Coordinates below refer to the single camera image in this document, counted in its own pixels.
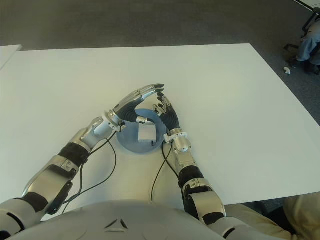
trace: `gray carpet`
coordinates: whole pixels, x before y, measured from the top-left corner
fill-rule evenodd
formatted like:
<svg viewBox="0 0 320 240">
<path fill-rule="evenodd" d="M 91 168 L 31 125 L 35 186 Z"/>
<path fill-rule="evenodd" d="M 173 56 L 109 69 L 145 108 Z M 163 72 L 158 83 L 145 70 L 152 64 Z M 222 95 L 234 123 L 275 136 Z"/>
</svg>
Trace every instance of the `gray carpet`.
<svg viewBox="0 0 320 240">
<path fill-rule="evenodd" d="M 283 46 L 312 14 L 292 0 L 0 0 L 0 11 L 0 45 L 23 50 L 250 43 L 320 124 L 320 76 L 283 71 L 294 54 Z"/>
</svg>

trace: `black cable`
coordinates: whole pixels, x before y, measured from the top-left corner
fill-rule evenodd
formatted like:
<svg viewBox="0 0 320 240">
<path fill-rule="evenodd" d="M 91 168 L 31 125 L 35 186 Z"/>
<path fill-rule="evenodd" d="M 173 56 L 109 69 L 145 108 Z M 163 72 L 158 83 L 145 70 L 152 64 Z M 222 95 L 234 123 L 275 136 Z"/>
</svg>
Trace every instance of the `black cable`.
<svg viewBox="0 0 320 240">
<path fill-rule="evenodd" d="M 116 134 L 117 132 L 115 131 L 112 136 L 106 140 L 106 142 L 104 144 L 102 144 L 100 147 L 98 147 L 97 149 L 95 149 L 94 151 L 92 151 L 90 154 L 89 154 L 89 157 L 94 154 L 96 151 L 100 150 L 104 145 L 106 145 L 113 137 L 114 135 Z"/>
<path fill-rule="evenodd" d="M 160 167 L 160 169 L 159 169 L 158 173 L 156 174 L 156 177 L 155 177 L 155 179 L 154 179 L 154 181 L 153 181 L 153 185 L 152 185 L 152 189 L 151 189 L 151 195 L 150 195 L 150 200 L 151 200 L 151 201 L 152 201 L 152 198 L 153 198 L 153 193 L 154 193 L 154 188 L 155 188 L 156 181 L 157 181 L 157 179 L 158 179 L 158 176 L 159 176 L 159 174 L 160 174 L 160 172 L 161 172 L 161 169 L 163 168 L 164 164 L 167 163 L 167 164 L 169 165 L 169 167 L 172 169 L 172 171 L 175 173 L 175 175 L 177 175 L 176 171 L 173 170 L 173 168 L 171 167 L 171 165 L 169 164 L 169 162 L 168 162 L 168 160 L 167 160 L 167 158 L 169 157 L 169 155 L 170 155 L 170 153 L 171 153 L 173 144 L 171 144 L 171 148 L 170 148 L 170 151 L 169 151 L 168 155 L 165 156 L 164 143 L 165 143 L 165 141 L 162 142 L 162 146 L 161 146 L 161 150 L 162 150 L 162 155 L 163 155 L 163 157 L 164 157 L 164 161 L 163 161 L 163 163 L 162 163 L 162 165 L 161 165 L 161 167 Z"/>
<path fill-rule="evenodd" d="M 111 146 L 111 148 L 112 148 L 112 150 L 113 150 L 114 158 L 115 158 L 115 160 L 114 160 L 114 167 L 113 167 L 112 172 L 111 172 L 110 175 L 109 175 L 105 180 L 103 180 L 102 182 L 100 182 L 100 183 L 98 183 L 98 184 L 96 184 L 96 185 L 88 188 L 87 190 L 84 190 L 83 192 L 81 192 L 81 191 L 82 191 L 82 187 L 83 187 L 83 175 L 82 175 L 82 172 L 83 172 L 83 167 L 84 167 L 84 164 L 82 164 L 82 165 L 81 165 L 81 169 L 80 169 L 80 188 L 79 188 L 79 191 L 78 191 L 77 194 L 71 196 L 68 200 L 66 200 L 66 201 L 63 203 L 63 204 L 67 204 L 67 205 L 64 207 L 64 210 L 63 210 L 62 214 L 64 214 L 64 212 L 66 211 L 68 205 L 69 205 L 73 200 L 75 200 L 77 197 L 79 197 L 80 195 L 84 194 L 85 192 L 87 192 L 87 191 L 89 191 L 89 190 L 91 190 L 91 189 L 93 189 L 93 188 L 95 188 L 95 187 L 97 187 L 97 186 L 105 183 L 105 182 L 112 176 L 112 174 L 114 173 L 114 171 L 115 171 L 115 169 L 116 169 L 116 166 L 117 166 L 117 154 L 116 154 L 116 151 L 115 151 L 114 147 L 113 147 L 112 144 L 110 143 L 110 140 L 114 137 L 114 135 L 115 135 L 116 133 L 117 133 L 117 132 L 115 131 L 115 132 L 112 134 L 112 136 L 111 136 L 109 139 L 107 139 L 107 141 L 106 141 L 104 144 L 102 144 L 100 147 L 98 147 L 97 149 L 95 149 L 94 151 L 92 151 L 92 152 L 90 153 L 90 155 L 89 155 L 89 157 L 90 157 L 90 156 L 91 156 L 92 154 L 94 154 L 96 151 L 100 150 L 103 146 L 105 146 L 106 144 L 109 143 L 110 146 Z"/>
<path fill-rule="evenodd" d="M 169 165 L 169 167 L 171 168 L 172 172 L 174 172 L 174 174 L 176 175 L 176 177 L 179 179 L 178 174 L 176 173 L 176 171 L 174 170 L 174 168 L 171 166 L 171 164 L 168 162 L 168 159 L 167 159 L 167 158 L 169 157 L 169 155 L 170 155 L 170 152 L 171 152 L 171 150 L 172 150 L 173 144 L 171 143 L 171 148 L 170 148 L 170 151 L 169 151 L 168 156 L 165 156 L 164 144 L 165 144 L 165 141 L 162 142 L 162 146 L 161 146 L 162 156 L 163 156 L 163 158 L 164 158 L 164 161 Z"/>
<path fill-rule="evenodd" d="M 81 193 L 79 194 L 79 196 L 82 195 L 82 194 L 84 194 L 85 192 L 87 192 L 87 191 L 89 191 L 89 190 L 91 190 L 91 189 L 94 189 L 95 187 L 98 187 L 99 185 L 105 183 L 105 182 L 112 176 L 112 174 L 114 174 L 114 171 L 115 171 L 116 166 L 117 166 L 117 154 L 116 154 L 116 151 L 115 151 L 115 149 L 114 149 L 114 146 L 112 146 L 112 144 L 111 144 L 110 142 L 108 142 L 108 143 L 109 143 L 109 145 L 111 146 L 111 148 L 112 148 L 112 150 L 113 150 L 113 153 L 114 153 L 114 167 L 113 167 L 113 169 L 112 169 L 112 172 L 110 173 L 110 175 L 109 175 L 105 180 L 103 180 L 102 182 L 100 182 L 100 183 L 98 183 L 98 184 L 96 184 L 96 185 L 88 188 L 87 190 L 84 190 L 83 192 L 81 192 Z"/>
<path fill-rule="evenodd" d="M 76 198 L 80 195 L 80 193 L 81 193 L 81 191 L 82 191 L 82 187 L 83 187 L 82 172 L 83 172 L 83 169 L 84 169 L 84 163 L 81 164 L 81 168 L 80 168 L 80 187 L 79 187 L 79 191 L 77 192 L 77 194 L 71 196 L 71 197 L 68 199 L 68 201 L 65 201 L 65 202 L 63 203 L 63 204 L 67 203 L 67 205 L 65 205 L 65 207 L 64 207 L 64 209 L 63 209 L 63 211 L 62 211 L 62 214 L 65 213 L 65 211 L 66 211 L 68 205 L 71 203 L 71 201 L 74 200 L 74 199 L 76 199 Z"/>
</svg>

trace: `white tabletop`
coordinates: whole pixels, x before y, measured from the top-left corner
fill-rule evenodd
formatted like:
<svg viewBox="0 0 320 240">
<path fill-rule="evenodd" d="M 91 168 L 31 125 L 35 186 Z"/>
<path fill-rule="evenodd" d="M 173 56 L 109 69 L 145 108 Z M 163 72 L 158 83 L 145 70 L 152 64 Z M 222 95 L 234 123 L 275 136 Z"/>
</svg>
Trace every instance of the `white tabletop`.
<svg viewBox="0 0 320 240">
<path fill-rule="evenodd" d="M 226 205 L 320 191 L 320 127 L 250 44 L 21 51 L 0 79 L 0 202 L 19 197 L 103 110 L 153 83 L 165 84 L 194 159 Z M 156 101 L 152 96 L 139 107 Z M 116 138 L 112 143 L 114 175 L 69 209 L 150 198 L 161 151 L 139 155 Z M 110 147 L 93 155 L 83 188 L 103 180 L 113 164 Z M 154 200 L 182 208 L 180 194 L 165 166 Z"/>
<path fill-rule="evenodd" d="M 21 45 L 0 46 L 0 70 L 21 47 Z"/>
</svg>

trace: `robotic arm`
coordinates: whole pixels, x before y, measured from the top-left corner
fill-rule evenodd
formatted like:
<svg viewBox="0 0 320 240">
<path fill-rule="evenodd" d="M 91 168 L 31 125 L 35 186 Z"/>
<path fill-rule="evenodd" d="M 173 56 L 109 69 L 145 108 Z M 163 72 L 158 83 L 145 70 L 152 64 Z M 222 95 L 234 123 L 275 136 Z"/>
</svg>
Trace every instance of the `robotic arm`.
<svg viewBox="0 0 320 240">
<path fill-rule="evenodd" d="M 153 84 L 140 88 L 121 100 L 113 110 L 95 118 L 29 181 L 21 198 L 0 204 L 0 239 L 39 224 L 45 214 L 55 214 L 93 148 L 113 131 L 120 132 L 125 127 L 123 121 L 154 124 L 152 120 L 138 116 L 135 108 L 147 97 L 162 92 L 163 87 L 163 84 Z"/>
<path fill-rule="evenodd" d="M 239 219 L 227 216 L 224 204 L 191 155 L 191 143 L 187 139 L 187 133 L 180 127 L 172 104 L 163 93 L 159 92 L 157 95 L 161 103 L 153 105 L 153 110 L 169 131 L 164 140 L 167 144 L 173 144 L 175 171 L 182 190 L 184 210 L 224 239 L 279 240 L 256 231 Z"/>
</svg>

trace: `blue plastic dish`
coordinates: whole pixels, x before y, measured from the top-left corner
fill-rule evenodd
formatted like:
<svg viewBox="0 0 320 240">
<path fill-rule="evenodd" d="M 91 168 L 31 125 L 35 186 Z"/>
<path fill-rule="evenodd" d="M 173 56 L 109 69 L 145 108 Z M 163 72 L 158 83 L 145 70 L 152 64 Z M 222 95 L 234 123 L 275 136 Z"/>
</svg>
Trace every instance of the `blue plastic dish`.
<svg viewBox="0 0 320 240">
<path fill-rule="evenodd" d="M 127 150 L 144 154 L 156 150 L 164 141 L 164 134 L 167 131 L 166 126 L 163 124 L 159 116 L 150 109 L 136 109 L 136 114 L 152 119 L 155 123 L 156 129 L 156 142 L 153 144 L 148 142 L 139 142 L 139 123 L 125 121 L 125 128 L 122 132 L 116 134 L 119 143 Z"/>
</svg>

